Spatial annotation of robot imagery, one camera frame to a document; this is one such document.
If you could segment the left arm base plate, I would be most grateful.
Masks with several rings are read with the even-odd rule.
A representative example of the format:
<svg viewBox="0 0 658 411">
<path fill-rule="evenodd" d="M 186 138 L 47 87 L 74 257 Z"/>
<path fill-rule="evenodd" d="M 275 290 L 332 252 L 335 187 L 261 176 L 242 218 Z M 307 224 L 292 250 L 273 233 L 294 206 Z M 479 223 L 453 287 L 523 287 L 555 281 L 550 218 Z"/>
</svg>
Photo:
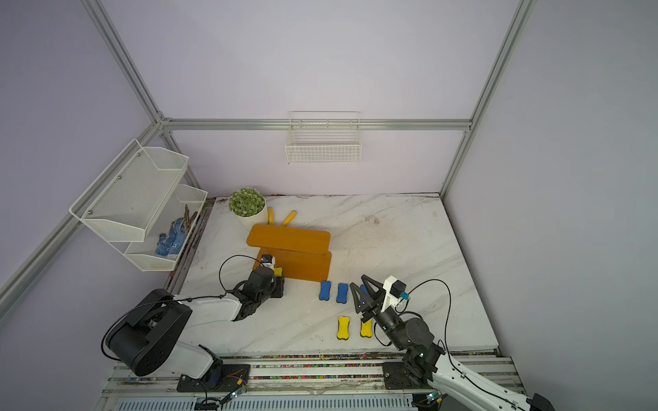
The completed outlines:
<svg viewBox="0 0 658 411">
<path fill-rule="evenodd" d="M 251 366 L 248 364 L 224 364 L 211 368 L 200 378 L 183 374 L 178 380 L 176 391 L 181 393 L 229 393 L 246 385 Z"/>
</svg>

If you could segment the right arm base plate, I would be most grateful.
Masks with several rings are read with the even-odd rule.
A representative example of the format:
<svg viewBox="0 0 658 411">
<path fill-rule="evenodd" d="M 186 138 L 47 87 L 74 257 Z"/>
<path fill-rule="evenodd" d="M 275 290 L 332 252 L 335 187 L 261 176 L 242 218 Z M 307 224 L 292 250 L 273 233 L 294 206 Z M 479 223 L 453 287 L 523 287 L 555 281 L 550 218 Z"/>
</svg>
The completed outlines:
<svg viewBox="0 0 658 411">
<path fill-rule="evenodd" d="M 384 386 L 387 390 L 408 390 L 430 388 L 433 372 L 437 370 L 435 363 L 423 363 L 411 368 L 402 361 L 385 362 L 382 364 Z"/>
</svg>

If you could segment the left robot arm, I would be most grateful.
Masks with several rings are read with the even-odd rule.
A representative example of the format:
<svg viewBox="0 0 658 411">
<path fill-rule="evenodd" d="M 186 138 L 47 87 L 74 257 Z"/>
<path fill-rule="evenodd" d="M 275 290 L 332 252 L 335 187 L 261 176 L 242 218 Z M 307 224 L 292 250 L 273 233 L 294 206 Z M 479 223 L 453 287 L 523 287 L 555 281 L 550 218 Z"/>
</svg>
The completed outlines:
<svg viewBox="0 0 658 411">
<path fill-rule="evenodd" d="M 284 294 L 283 270 L 258 265 L 246 280 L 222 296 L 183 297 L 155 289 L 117 320 L 101 339 L 101 353 L 120 361 L 137 377 L 165 370 L 190 378 L 219 375 L 223 361 L 209 347 L 181 339 L 206 318 L 221 323 L 245 320 Z"/>
</svg>

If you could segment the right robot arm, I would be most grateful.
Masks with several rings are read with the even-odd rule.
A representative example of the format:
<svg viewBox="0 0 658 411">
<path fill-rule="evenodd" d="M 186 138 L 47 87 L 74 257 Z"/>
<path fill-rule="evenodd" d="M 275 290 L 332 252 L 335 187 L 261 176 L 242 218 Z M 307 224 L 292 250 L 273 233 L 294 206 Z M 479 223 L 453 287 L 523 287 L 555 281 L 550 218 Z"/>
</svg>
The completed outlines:
<svg viewBox="0 0 658 411">
<path fill-rule="evenodd" d="M 355 311 L 361 322 L 373 320 L 392 346 L 404 352 L 408 380 L 427 385 L 471 410 L 553 410 L 546 397 L 507 390 L 455 359 L 447 342 L 438 342 L 418 315 L 404 320 L 397 306 L 410 297 L 406 284 L 391 276 L 383 283 L 366 275 L 362 284 L 350 284 Z"/>
</svg>

